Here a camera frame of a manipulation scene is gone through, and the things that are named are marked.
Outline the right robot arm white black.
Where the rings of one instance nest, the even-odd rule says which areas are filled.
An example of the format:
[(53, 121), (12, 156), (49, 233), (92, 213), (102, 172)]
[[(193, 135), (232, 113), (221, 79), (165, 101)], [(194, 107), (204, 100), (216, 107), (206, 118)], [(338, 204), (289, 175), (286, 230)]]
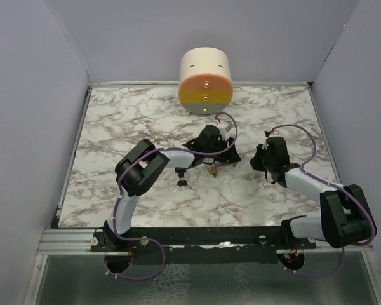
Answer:
[(286, 229), (279, 232), (285, 248), (294, 248), (302, 238), (325, 241), (334, 248), (358, 245), (372, 240), (377, 227), (364, 192), (356, 184), (341, 185), (303, 171), (290, 162), (283, 137), (269, 137), (257, 146), (250, 160), (252, 169), (271, 176), (271, 184), (297, 191), (320, 206), (318, 216), (299, 216), (286, 220)]

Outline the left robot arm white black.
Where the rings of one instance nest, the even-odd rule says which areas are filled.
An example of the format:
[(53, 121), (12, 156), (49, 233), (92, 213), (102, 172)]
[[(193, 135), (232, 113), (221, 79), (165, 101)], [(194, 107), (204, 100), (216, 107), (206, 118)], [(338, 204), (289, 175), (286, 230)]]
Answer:
[(163, 170), (174, 168), (188, 170), (204, 163), (235, 164), (241, 161), (236, 151), (238, 127), (235, 123), (206, 125), (198, 137), (180, 147), (159, 147), (149, 139), (141, 140), (115, 167), (119, 189), (110, 218), (105, 221), (105, 242), (111, 249), (122, 250), (134, 241), (162, 244), (149, 237), (128, 237), (136, 205), (155, 184)]

